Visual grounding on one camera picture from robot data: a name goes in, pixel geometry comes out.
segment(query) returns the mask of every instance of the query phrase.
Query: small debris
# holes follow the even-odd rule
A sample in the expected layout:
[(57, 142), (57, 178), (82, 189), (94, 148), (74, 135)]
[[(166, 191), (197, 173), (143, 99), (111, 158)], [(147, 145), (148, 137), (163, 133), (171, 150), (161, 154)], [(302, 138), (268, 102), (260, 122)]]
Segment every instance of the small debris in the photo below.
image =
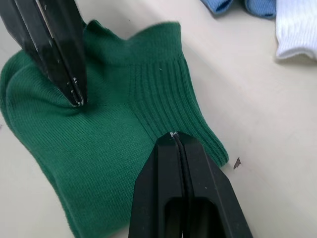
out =
[(237, 167), (239, 167), (241, 164), (241, 161), (240, 161), (240, 157), (237, 159), (236, 163), (234, 164), (233, 166), (233, 169), (235, 170)]

